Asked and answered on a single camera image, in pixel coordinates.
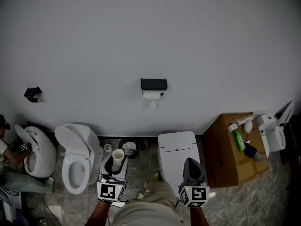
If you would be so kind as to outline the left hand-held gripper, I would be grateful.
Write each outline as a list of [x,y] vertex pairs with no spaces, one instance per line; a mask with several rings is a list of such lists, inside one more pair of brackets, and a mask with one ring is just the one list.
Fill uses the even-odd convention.
[[99,200],[103,202],[121,202],[127,184],[125,180],[127,167],[128,157],[125,157],[120,165],[113,160],[112,153],[102,160],[97,181],[97,197]]

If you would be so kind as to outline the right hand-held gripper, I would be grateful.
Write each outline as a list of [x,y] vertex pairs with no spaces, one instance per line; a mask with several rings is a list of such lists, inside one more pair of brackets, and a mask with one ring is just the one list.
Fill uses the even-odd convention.
[[202,165],[192,158],[187,158],[183,169],[183,182],[188,183],[192,178],[201,181],[199,186],[185,185],[179,189],[180,198],[185,207],[202,207],[209,201],[210,187],[206,185],[206,171]]

